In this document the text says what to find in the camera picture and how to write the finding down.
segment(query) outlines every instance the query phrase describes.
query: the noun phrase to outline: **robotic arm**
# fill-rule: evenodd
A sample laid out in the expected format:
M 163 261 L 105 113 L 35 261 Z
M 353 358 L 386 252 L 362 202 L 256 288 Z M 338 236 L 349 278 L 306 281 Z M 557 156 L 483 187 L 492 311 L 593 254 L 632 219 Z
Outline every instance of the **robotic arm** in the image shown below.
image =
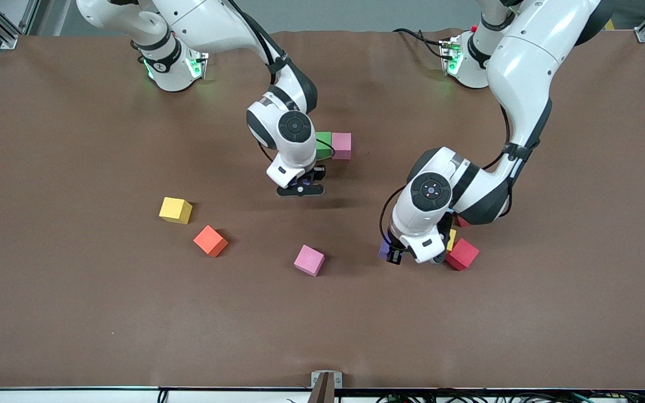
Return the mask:
M 446 147 L 425 152 L 392 209 L 387 235 L 398 253 L 390 255 L 391 262 L 399 263 L 399 252 L 409 250 L 417 263 L 441 263 L 453 214 L 470 224 L 489 224 L 503 214 L 551 112 L 554 74 L 585 27 L 588 30 L 598 6 L 599 0 L 522 4 L 522 12 L 495 44 L 491 58 L 482 63 L 492 93 L 512 120 L 512 136 L 502 148 L 497 168 L 487 172 Z M 476 43 L 473 36 L 469 43 Z
M 322 194 L 325 176 L 315 166 L 315 128 L 307 113 L 317 89 L 289 56 L 231 0 L 77 0 L 94 26 L 128 34 L 141 51 L 149 76 L 163 90 L 180 91 L 202 76 L 205 53 L 248 48 L 271 74 L 262 98 L 246 112 L 258 142 L 278 150 L 267 175 L 281 196 Z M 155 6 L 159 13 L 146 11 Z

